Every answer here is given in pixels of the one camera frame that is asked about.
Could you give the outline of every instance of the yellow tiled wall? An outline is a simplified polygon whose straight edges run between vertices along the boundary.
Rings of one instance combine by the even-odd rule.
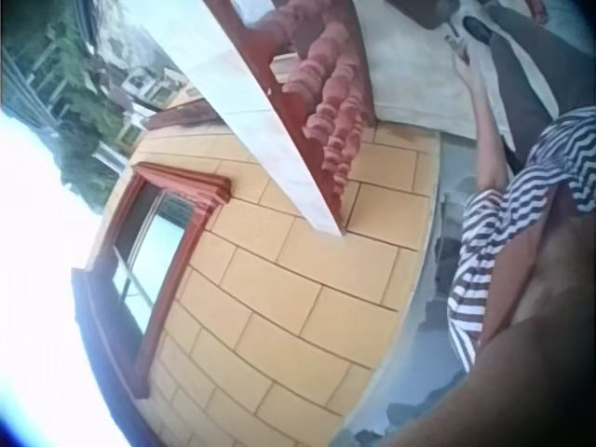
[[[367,129],[344,195],[347,233],[330,237],[300,217],[226,132],[150,132],[131,160],[233,184],[176,293],[151,398],[137,404],[170,446],[324,446],[357,404],[411,297],[439,137],[388,123]]]

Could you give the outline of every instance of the green foliage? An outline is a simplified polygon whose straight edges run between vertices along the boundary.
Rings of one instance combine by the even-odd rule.
[[[72,104],[72,112],[57,129],[61,137],[49,144],[61,169],[62,183],[93,210],[101,211],[117,175],[92,154],[100,140],[108,144],[114,141],[123,121],[120,111],[105,96],[85,86],[84,70],[98,62],[85,51],[76,23],[75,0],[2,0],[2,27],[3,46],[24,73],[51,40],[57,43],[59,60],[53,73],[60,80],[68,80],[62,95]]]
[[[97,145],[84,144],[86,141],[71,136],[62,139],[56,160],[61,168],[61,182],[83,197],[92,210],[102,212],[118,175],[91,156]]]

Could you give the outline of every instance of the person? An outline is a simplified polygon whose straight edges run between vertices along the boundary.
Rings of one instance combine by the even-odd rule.
[[[553,120],[535,95],[508,40],[464,18],[491,51],[523,168],[509,181],[482,48],[470,46],[466,58],[454,55],[454,69],[477,124],[478,193],[466,204],[448,299],[451,339],[469,374],[385,446],[568,444],[579,433],[594,436],[596,62],[514,11],[495,2],[487,9],[542,71],[560,115]]]
[[[448,300],[450,334],[467,370],[482,344],[527,318],[546,299],[537,296],[539,291],[558,287],[572,268],[583,271],[569,261],[554,264],[538,279],[535,266],[549,234],[560,225],[577,225],[589,233],[596,209],[596,61],[522,14],[495,4],[487,10],[535,61],[560,116],[553,120],[538,99],[509,41],[480,20],[464,17],[468,33],[493,56],[515,155],[523,166],[509,182],[477,54],[481,48],[472,47],[469,64],[455,57],[454,68],[474,108],[479,193],[466,206],[460,262]],[[570,247],[561,250],[568,253]]]

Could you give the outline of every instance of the terracotta tile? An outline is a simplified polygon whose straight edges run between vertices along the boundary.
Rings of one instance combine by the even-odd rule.
[[[222,212],[222,208],[224,207],[224,205],[220,205],[219,207],[217,207],[215,209],[215,211],[213,212],[213,214],[211,215],[211,217],[209,217],[209,220],[207,221],[207,224],[205,225],[205,229],[206,230],[212,230],[213,226],[215,225],[215,221],[217,221],[217,218],[220,215],[220,212]]]
[[[267,393],[257,415],[283,433],[313,447],[327,447],[333,432],[342,423],[341,417],[277,385]]]
[[[165,327],[171,338],[176,340],[184,351],[190,353],[201,327],[176,301],[171,304]]]
[[[214,283],[219,284],[235,249],[234,244],[206,231],[196,244],[190,258],[190,265]]]
[[[385,355],[397,313],[323,288],[302,337],[315,345],[374,367]]]
[[[171,374],[164,368],[159,359],[154,359],[149,372],[151,383],[157,386],[166,400],[171,400],[176,392],[176,381]]]
[[[348,182],[347,187],[345,188],[344,194],[342,195],[342,225],[345,225],[350,217],[359,188],[360,183],[358,182]]]
[[[421,250],[429,213],[426,197],[364,184],[347,229],[390,244]]]
[[[204,172],[206,174],[213,174],[220,166],[221,160],[216,158],[200,158],[198,156],[177,156],[168,154],[146,154],[143,152],[135,152],[130,159],[132,165],[136,165],[142,161],[148,163],[157,163],[158,165],[172,166],[173,168],[195,170],[196,172]]]
[[[192,358],[218,387],[251,412],[256,410],[271,386],[271,380],[207,331],[198,337]]]
[[[250,153],[235,135],[193,135],[144,140],[139,154],[198,156],[221,160],[247,161]]]
[[[332,399],[327,404],[327,408],[342,415],[350,413],[358,403],[372,375],[373,372],[371,370],[358,365],[350,365],[350,369],[347,370],[342,384],[339,385],[339,388],[333,394]]]
[[[412,191],[416,152],[364,143],[349,178],[401,191]]]
[[[405,311],[412,297],[415,281],[420,269],[421,254],[401,249],[387,284],[383,305]]]
[[[193,272],[180,302],[220,340],[234,347],[251,311],[230,295]]]
[[[191,440],[190,445],[217,445],[222,447],[231,447],[233,445],[234,438],[215,424],[183,391],[179,390],[176,393],[171,406],[193,430],[193,440]]]
[[[291,203],[288,197],[281,191],[281,189],[279,189],[279,186],[273,180],[269,181],[269,184],[264,189],[263,196],[259,203],[264,207],[300,216],[300,211],[293,203]]]
[[[293,219],[281,212],[232,199],[222,208],[213,233],[275,261]]]
[[[413,191],[424,196],[433,196],[439,182],[439,158],[418,154]]]
[[[190,427],[178,414],[176,414],[176,412],[174,412],[169,402],[167,402],[159,393],[152,394],[151,401],[153,402],[156,411],[159,413],[159,416],[164,423],[164,427],[171,431],[171,435],[173,435],[169,440],[174,442],[173,445],[186,445],[192,434]]]
[[[219,389],[215,391],[207,413],[234,438],[249,447],[293,447],[294,441],[244,410]]]
[[[188,282],[188,278],[190,277],[190,271],[190,267],[186,267],[184,269],[183,277],[180,279],[180,284],[178,284],[178,288],[176,289],[176,293],[174,295],[176,300],[179,300],[180,295],[183,294],[184,288],[186,287],[186,282]]]
[[[348,363],[253,315],[237,353],[292,391],[324,405],[344,377]]]
[[[303,219],[297,219],[278,264],[341,291],[380,303],[397,251],[395,247],[367,237],[353,234],[328,236],[312,229]]]
[[[225,273],[222,289],[239,301],[298,334],[320,286],[238,249]]]
[[[205,407],[215,385],[170,338],[166,339],[160,359],[178,385],[199,406]]]
[[[216,174],[232,181],[232,196],[257,203],[263,194],[269,176],[261,165],[222,161]]]
[[[150,399],[134,400],[134,404],[149,427],[155,433],[159,433],[163,427],[163,422],[153,401]]]
[[[376,128],[374,142],[414,149],[427,154],[437,154],[440,148],[440,135],[436,130],[381,122]]]

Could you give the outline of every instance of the black and white striped shirt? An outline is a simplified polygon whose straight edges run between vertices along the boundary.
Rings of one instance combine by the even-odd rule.
[[[538,221],[550,188],[561,182],[579,212],[596,210],[596,107],[562,115],[546,128],[505,194],[482,191],[466,204],[447,310],[452,341],[467,371],[476,358],[495,256]]]

